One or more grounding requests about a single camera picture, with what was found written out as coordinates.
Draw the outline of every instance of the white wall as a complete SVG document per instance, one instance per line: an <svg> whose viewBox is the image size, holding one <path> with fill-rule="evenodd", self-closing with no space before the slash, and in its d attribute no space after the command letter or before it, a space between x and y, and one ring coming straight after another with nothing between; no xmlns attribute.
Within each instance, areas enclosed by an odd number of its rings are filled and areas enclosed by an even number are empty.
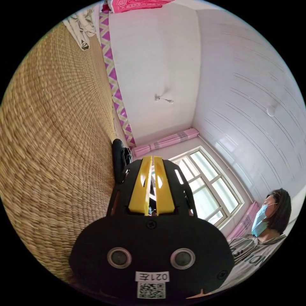
<svg viewBox="0 0 306 306"><path fill-rule="evenodd" d="M220 7L204 0L174 0L171 3L183 5L193 10L221 10Z"/></svg>
<svg viewBox="0 0 306 306"><path fill-rule="evenodd" d="M195 10L160 9L110 14L109 28L121 95L136 145L191 126L200 77L200 32ZM155 94L174 100L154 101Z"/></svg>
<svg viewBox="0 0 306 306"><path fill-rule="evenodd" d="M288 224L288 226L286 227L285 231L284 231L284 234L286 236L289 235L290 231L292 230L293 226L295 224L295 220L293 222L291 222L290 224Z"/></svg>
<svg viewBox="0 0 306 306"><path fill-rule="evenodd" d="M171 159L173 157L182 155L186 153L187 151L193 150L194 148L197 148L201 145L203 145L203 141L199 137L195 137L195 138L174 144L169 147L156 149L143 156L139 156L137 158L134 157L134 159L142 159L144 156L151 156L151 155L160 156L163 159Z"/></svg>
<svg viewBox="0 0 306 306"><path fill-rule="evenodd" d="M198 11L201 76L193 127L239 173L252 196L306 184L306 109L288 67L234 15ZM266 114L276 105L276 114Z"/></svg>
<svg viewBox="0 0 306 306"><path fill-rule="evenodd" d="M302 209L306 197L306 185L304 188L293 198L291 198L292 212L289 222L296 219Z"/></svg>

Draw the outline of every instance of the pink cloth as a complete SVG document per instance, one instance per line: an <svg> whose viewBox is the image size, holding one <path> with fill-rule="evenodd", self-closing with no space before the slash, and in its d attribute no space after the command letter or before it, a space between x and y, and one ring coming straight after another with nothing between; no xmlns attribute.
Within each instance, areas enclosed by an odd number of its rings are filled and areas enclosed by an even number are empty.
<svg viewBox="0 0 306 306"><path fill-rule="evenodd" d="M231 234L227 237L227 240L236 238L236 237L244 237L246 234L250 232L250 229L255 220L255 216L259 211L259 206L257 202L254 202L241 219L240 223L235 227L235 229L231 232Z"/></svg>
<svg viewBox="0 0 306 306"><path fill-rule="evenodd" d="M168 146L172 146L173 144L177 144L180 142L183 142L188 139L192 139L197 137L199 134L199 131L195 128L190 128L188 130L185 130L183 132L176 133L174 135L171 135L169 137L163 138L155 143L147 144L144 146L139 146L134 148L132 151L135 154L136 157L145 155L149 153L150 151L153 151L155 149L161 149Z"/></svg>
<svg viewBox="0 0 306 306"><path fill-rule="evenodd" d="M108 0L107 4L112 13L123 13L139 9L161 8L174 0Z"/></svg>

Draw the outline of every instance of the dark hair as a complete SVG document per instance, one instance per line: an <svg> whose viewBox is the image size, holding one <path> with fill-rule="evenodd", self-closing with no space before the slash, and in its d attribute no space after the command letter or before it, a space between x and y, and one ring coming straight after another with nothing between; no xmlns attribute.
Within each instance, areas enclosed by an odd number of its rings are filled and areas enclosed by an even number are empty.
<svg viewBox="0 0 306 306"><path fill-rule="evenodd" d="M271 191L267 197L270 195L274 197L277 204L272 215L266 218L266 222L268 222L269 229L277 230L282 235L291 215L291 198L283 188Z"/></svg>

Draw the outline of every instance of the sensor eye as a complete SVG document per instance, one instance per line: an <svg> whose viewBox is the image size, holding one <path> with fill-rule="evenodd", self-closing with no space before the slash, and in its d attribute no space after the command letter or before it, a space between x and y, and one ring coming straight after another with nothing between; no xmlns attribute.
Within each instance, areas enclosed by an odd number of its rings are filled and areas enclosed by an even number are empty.
<svg viewBox="0 0 306 306"><path fill-rule="evenodd" d="M195 262L195 254L190 249L178 249L170 257L171 265L179 270L190 268Z"/></svg>
<svg viewBox="0 0 306 306"><path fill-rule="evenodd" d="M108 263L117 269L124 269L132 262L132 256L128 250L113 248L107 254Z"/></svg>

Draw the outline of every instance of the window frame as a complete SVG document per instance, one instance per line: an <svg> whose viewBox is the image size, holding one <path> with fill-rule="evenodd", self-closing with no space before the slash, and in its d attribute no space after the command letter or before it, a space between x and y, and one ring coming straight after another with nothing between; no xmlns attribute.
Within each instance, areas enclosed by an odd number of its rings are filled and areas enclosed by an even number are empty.
<svg viewBox="0 0 306 306"><path fill-rule="evenodd" d="M199 166L191 158L191 155L196 153L196 152L200 152L206 158L206 160L209 162L209 164L212 166L212 168L218 173L218 175L215 178L213 178L211 181L208 180L208 178L201 171ZM187 152L185 152L185 153L183 153L181 155L178 155L178 156L175 156L173 158L170 158L169 160L174 162L174 163L176 163L176 162L178 162L180 160L183 160L184 158L187 158L189 160L189 162L191 162L191 164L199 172L199 175L197 175L194 178L192 178L191 180L189 180L188 183L191 183L191 182L195 181L198 178L202 178L202 180L205 183L202 187L199 187L198 189L196 189L193 192L193 194L195 192L203 189L204 187L207 187L210 190L210 192L212 193L212 195L215 197L216 201L218 202L219 208L216 209L213 213L211 213L208 217L206 217L205 220L208 221L210 218L215 216L220 211L223 214L223 217L214 224L215 227L220 229L244 205L245 202L243 201L242 196L239 194L238 191L235 190L236 189L235 184L233 184L233 182L231 182L229 180L229 178L224 174L224 171L222 170L222 167L220 165L218 165L217 162L214 161L211 157L209 157L208 154L206 154L206 152L203 150L202 147L194 148L194 149L189 150L189 151L187 151ZM184 162L185 166L187 167L187 169L191 173L193 173L191 171L190 167L188 166L188 164L184 160L183 160L183 162ZM233 194L234 198L236 199L236 201L238 203L238 205L235 207L235 209L231 213L229 212L229 210L225 206L223 200L221 199L221 197L219 196L217 191L212 186L212 184L215 181L217 181L219 178L223 179L224 183L226 184L226 186L228 187L230 192ZM153 177L152 177L152 181L153 181L153 186L155 187L155 180L154 180Z"/></svg>

